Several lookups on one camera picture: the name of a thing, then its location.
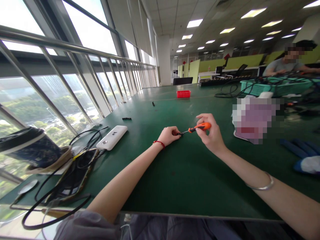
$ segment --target gray clothing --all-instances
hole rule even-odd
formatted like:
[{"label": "gray clothing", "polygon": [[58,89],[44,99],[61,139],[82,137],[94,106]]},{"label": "gray clothing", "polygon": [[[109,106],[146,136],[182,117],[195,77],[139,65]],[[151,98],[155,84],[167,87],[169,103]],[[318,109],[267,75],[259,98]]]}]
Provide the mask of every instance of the gray clothing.
[{"label": "gray clothing", "polygon": [[[130,221],[130,230],[132,240],[241,240],[225,221],[214,219],[134,215]],[[98,213],[83,211],[63,220],[54,239],[119,240],[120,236],[119,225],[107,222]],[[130,240],[129,229],[123,240]]]},{"label": "gray clothing", "polygon": [[304,64],[303,63],[284,63],[282,61],[282,58],[275,60],[273,62],[271,62],[266,69],[263,72],[263,76],[265,76],[267,74],[267,70],[270,68],[274,68],[274,72],[280,71],[282,69],[286,70],[287,72],[290,71],[298,71],[299,68],[301,68]]}]

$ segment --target screwdriver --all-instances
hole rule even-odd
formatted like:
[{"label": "screwdriver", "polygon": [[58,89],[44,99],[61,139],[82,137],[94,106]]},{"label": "screwdriver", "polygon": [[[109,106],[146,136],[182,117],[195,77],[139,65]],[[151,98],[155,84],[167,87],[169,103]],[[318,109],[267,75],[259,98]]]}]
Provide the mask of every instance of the screwdriver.
[{"label": "screwdriver", "polygon": [[200,128],[201,130],[207,130],[207,129],[210,129],[211,128],[211,124],[210,123],[201,123],[193,128],[189,128],[188,131],[185,131],[185,132],[182,132],[182,133],[177,133],[177,135],[183,135],[184,133],[186,132],[189,132],[189,133],[193,133],[194,131],[196,131],[196,128]]}]

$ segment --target green table surface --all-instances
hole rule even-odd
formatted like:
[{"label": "green table surface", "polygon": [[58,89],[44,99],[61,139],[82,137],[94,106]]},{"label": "green table surface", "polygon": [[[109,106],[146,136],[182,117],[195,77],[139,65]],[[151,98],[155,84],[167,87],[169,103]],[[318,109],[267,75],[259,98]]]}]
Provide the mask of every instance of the green table surface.
[{"label": "green table surface", "polygon": [[[96,162],[81,193],[96,196],[114,176],[157,140],[164,127],[177,126],[180,131],[186,131],[196,124],[195,117],[198,114],[212,113],[220,126],[225,144],[231,151],[319,202],[320,181],[314,176],[293,170],[294,163],[299,160],[297,156],[276,141],[254,145],[233,136],[232,99],[214,97],[214,94],[220,92],[220,88],[221,86],[200,88],[198,84],[147,88],[114,110],[102,120],[103,126],[110,126],[102,131],[103,136],[116,125],[125,125],[128,131],[111,151]],[[190,90],[191,97],[177,99],[178,90]],[[131,117],[132,120],[122,120],[122,117]],[[283,138],[300,138],[320,144],[320,136],[312,132],[318,125],[319,118],[302,118],[297,114],[289,114],[285,117]],[[87,140],[88,136],[83,137],[78,144],[84,144]],[[33,175],[25,182],[38,179],[42,183],[46,177]],[[58,178],[59,176],[55,176],[50,179],[40,196],[51,189]],[[0,204],[11,204],[23,185],[24,183],[4,196]],[[26,194],[17,206],[32,206],[38,188],[39,185]],[[79,202],[60,206],[60,209],[71,209],[77,205]],[[226,164],[205,147],[196,133],[185,134],[159,153],[122,211],[280,220]]]}]

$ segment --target silver bangle bracelet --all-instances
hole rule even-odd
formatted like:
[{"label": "silver bangle bracelet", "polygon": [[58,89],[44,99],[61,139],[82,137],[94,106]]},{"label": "silver bangle bracelet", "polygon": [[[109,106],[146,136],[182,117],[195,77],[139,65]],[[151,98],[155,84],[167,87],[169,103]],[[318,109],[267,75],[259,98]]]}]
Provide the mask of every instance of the silver bangle bracelet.
[{"label": "silver bangle bracelet", "polygon": [[269,178],[270,178],[270,183],[269,183],[269,185],[267,185],[267,186],[265,186],[265,187],[262,187],[262,188],[256,188],[256,187],[251,187],[250,185],[248,185],[248,184],[246,184],[249,188],[251,188],[251,189],[253,189],[253,190],[261,190],[261,191],[263,191],[263,190],[268,190],[268,189],[270,189],[272,186],[273,186],[273,184],[274,184],[274,180],[273,180],[273,177],[269,174],[269,173],[267,173],[267,172],[265,172],[268,176],[269,176]]}]

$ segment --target green partition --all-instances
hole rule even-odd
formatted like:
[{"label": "green partition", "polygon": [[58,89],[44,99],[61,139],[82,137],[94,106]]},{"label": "green partition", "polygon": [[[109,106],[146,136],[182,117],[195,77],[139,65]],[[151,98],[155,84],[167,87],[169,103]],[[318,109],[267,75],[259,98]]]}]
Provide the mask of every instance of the green partition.
[{"label": "green partition", "polygon": [[182,77],[182,65],[179,66],[179,71],[178,71],[178,75],[179,77]]},{"label": "green partition", "polygon": [[235,58],[231,57],[228,59],[228,63],[225,69],[238,69],[242,64],[247,64],[248,67],[258,67],[262,57],[263,54]]},{"label": "green partition", "polygon": [[189,77],[193,77],[192,83],[197,83],[198,82],[199,64],[200,64],[200,59],[190,63]]},{"label": "green partition", "polygon": [[223,66],[226,63],[224,59],[216,59],[209,61],[201,61],[199,65],[199,72],[207,72],[210,66],[210,71],[215,71],[216,67]]},{"label": "green partition", "polygon": [[184,65],[184,71],[183,71],[183,73],[184,73],[184,77],[188,77],[188,73],[189,73],[189,64],[188,64],[188,63],[186,63],[186,64]]},{"label": "green partition", "polygon": [[269,64],[271,62],[273,62],[277,57],[279,57],[281,54],[283,53],[283,51],[277,51],[277,52],[272,52],[269,56],[268,56],[268,60],[266,59],[264,62],[265,64]]},{"label": "green partition", "polygon": [[301,57],[301,62],[304,64],[316,63],[320,58],[320,46],[313,51],[306,52],[306,55]]}]

